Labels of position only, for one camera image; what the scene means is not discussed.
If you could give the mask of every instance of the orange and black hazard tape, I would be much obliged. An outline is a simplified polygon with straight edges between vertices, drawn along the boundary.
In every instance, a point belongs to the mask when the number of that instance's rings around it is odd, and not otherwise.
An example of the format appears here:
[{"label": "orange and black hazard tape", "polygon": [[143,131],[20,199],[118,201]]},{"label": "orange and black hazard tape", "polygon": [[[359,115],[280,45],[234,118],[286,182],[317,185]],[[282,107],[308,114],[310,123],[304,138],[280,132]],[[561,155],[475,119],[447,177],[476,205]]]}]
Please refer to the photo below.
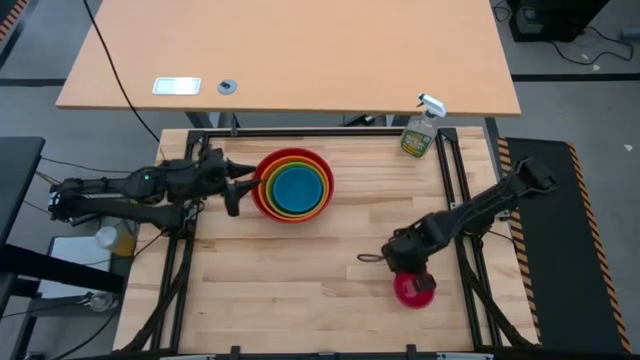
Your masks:
[{"label": "orange and black hazard tape", "polygon": [[7,17],[0,23],[0,42],[9,35],[11,28],[18,22],[20,14],[26,9],[28,0],[18,0],[7,14]]},{"label": "orange and black hazard tape", "polygon": [[584,178],[582,177],[582,168],[580,167],[580,162],[578,161],[578,152],[573,144],[569,145],[569,152],[571,153],[571,159],[573,160],[573,167],[576,172],[576,178],[578,180],[578,186],[580,187],[580,194],[582,195],[582,202],[584,204],[585,212],[587,214],[587,218],[589,221],[589,226],[591,227],[591,235],[593,237],[593,245],[596,249],[596,254],[598,255],[598,260],[600,261],[600,270],[602,270],[602,277],[604,278],[604,282],[607,286],[607,293],[609,295],[609,303],[611,304],[611,309],[613,310],[613,317],[616,320],[618,325],[618,334],[620,335],[620,342],[622,343],[622,347],[629,353],[631,353],[631,343],[629,342],[629,338],[627,337],[627,329],[624,326],[624,321],[622,320],[622,313],[620,311],[620,306],[618,305],[618,300],[616,297],[616,290],[613,286],[613,280],[611,279],[611,274],[609,273],[609,264],[607,264],[607,258],[604,255],[604,248],[602,246],[602,242],[600,242],[600,231],[598,231],[598,225],[596,225],[596,218],[593,214],[593,209],[591,208],[591,202],[589,201],[589,193],[587,192],[587,187],[584,184]]},{"label": "orange and black hazard tape", "polygon": [[[503,176],[511,171],[511,157],[509,156],[509,144],[504,138],[498,138],[498,152],[500,156],[500,169]],[[524,244],[524,234],[522,232],[522,224],[520,223],[520,212],[518,209],[511,212],[509,219],[511,227],[511,238],[513,239],[516,258],[518,259],[518,267],[520,268],[520,276],[522,276],[522,284],[529,301],[529,309],[531,310],[531,319],[536,329],[538,341],[540,341],[540,326],[538,325],[538,315],[536,314],[536,303],[533,296],[533,286],[531,285],[531,273],[529,271],[529,258],[527,258],[527,247]]]}]

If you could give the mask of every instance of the wooden desk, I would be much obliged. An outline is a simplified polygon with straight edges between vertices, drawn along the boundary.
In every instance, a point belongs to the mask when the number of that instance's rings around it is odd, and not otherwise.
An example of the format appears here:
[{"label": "wooden desk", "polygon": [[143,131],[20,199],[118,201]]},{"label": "wooden desk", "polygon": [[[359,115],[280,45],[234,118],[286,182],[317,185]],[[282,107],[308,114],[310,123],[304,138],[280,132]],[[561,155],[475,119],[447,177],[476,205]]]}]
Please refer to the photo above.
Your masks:
[{"label": "wooden desk", "polygon": [[[489,151],[482,128],[458,134],[474,195],[496,182]],[[165,130],[167,158],[181,158],[185,141],[185,130]],[[246,164],[282,147],[312,149],[333,169],[336,190],[321,216],[300,225],[265,218],[249,198],[237,218],[226,215],[219,197],[207,201],[198,220],[181,353],[228,353],[231,345],[245,353],[404,351],[408,343],[422,351],[472,349],[454,246],[430,258],[437,295],[420,311],[395,299],[385,264],[356,260],[358,253],[379,252],[394,229],[446,208],[435,148],[417,160],[401,153],[395,136],[220,138],[213,145]],[[508,235],[505,223],[493,230]],[[138,246],[157,233],[143,226]],[[115,348],[131,340],[155,307],[166,247],[166,239],[159,240],[134,262]],[[536,341],[512,243],[487,234],[484,254],[496,302]]]},{"label": "wooden desk", "polygon": [[[487,0],[105,0],[96,21],[141,110],[418,114],[425,92],[451,115],[520,115]],[[153,95],[166,76],[200,93]],[[93,28],[56,105],[128,108]]]}]

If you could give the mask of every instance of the bottle label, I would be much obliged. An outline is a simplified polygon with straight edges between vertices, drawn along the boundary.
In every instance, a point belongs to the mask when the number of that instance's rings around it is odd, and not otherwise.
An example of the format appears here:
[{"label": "bottle label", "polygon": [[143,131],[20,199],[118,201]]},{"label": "bottle label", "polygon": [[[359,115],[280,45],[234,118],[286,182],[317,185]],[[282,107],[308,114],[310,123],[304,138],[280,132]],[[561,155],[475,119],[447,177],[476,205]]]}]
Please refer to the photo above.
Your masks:
[{"label": "bottle label", "polygon": [[433,138],[429,135],[406,129],[400,144],[404,151],[420,158],[427,152],[432,140]]}]

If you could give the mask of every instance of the cleaning spray bottle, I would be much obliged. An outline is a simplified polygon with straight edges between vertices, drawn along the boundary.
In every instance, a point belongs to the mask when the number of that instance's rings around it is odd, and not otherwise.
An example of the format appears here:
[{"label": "cleaning spray bottle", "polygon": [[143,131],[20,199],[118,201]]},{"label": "cleaning spray bottle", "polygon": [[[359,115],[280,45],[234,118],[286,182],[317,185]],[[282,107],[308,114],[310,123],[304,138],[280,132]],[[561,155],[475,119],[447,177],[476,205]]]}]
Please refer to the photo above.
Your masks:
[{"label": "cleaning spray bottle", "polygon": [[420,119],[409,120],[400,138],[400,146],[408,154],[422,158],[436,137],[438,129],[435,120],[437,117],[445,117],[447,108],[442,102],[426,94],[418,95],[418,99],[418,107],[425,106],[424,113]]}]

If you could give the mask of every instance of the red cup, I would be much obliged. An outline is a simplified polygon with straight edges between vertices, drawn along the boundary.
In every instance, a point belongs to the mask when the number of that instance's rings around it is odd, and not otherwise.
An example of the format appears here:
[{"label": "red cup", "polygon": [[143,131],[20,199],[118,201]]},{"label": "red cup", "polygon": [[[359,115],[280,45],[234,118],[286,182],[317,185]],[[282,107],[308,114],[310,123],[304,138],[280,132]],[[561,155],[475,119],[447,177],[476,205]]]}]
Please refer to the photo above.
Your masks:
[{"label": "red cup", "polygon": [[256,207],[258,208],[258,210],[260,210],[260,212],[262,212],[265,216],[273,220],[276,220],[282,223],[287,223],[287,224],[301,223],[307,220],[311,220],[314,217],[318,216],[318,214],[320,214],[327,207],[327,205],[329,205],[329,202],[331,201],[331,197],[333,196],[333,188],[334,188],[333,173],[331,172],[331,168],[329,167],[329,164],[327,164],[327,162],[324,161],[324,159],[320,157],[320,155],[314,153],[313,151],[303,149],[303,148],[284,148],[284,149],[274,151],[271,154],[267,155],[256,167],[256,171],[253,173],[253,178],[262,179],[262,175],[264,174],[265,170],[269,167],[271,163],[287,156],[306,157],[316,162],[322,168],[322,170],[324,170],[324,173],[327,175],[327,180],[329,183],[328,189],[327,189],[327,191],[329,192],[329,196],[327,198],[327,201],[322,206],[322,208],[320,208],[315,214],[313,214],[313,216],[304,217],[304,218],[291,218],[291,219],[284,220],[283,218],[273,216],[271,212],[268,211],[269,205],[260,201],[260,196],[258,194],[257,186],[251,189],[251,197],[253,198],[253,202],[256,204]]},{"label": "red cup", "polygon": [[393,291],[400,302],[412,309],[422,309],[427,307],[433,301],[435,297],[436,289],[418,292],[413,285],[413,279],[416,274],[396,274],[393,279]]}]

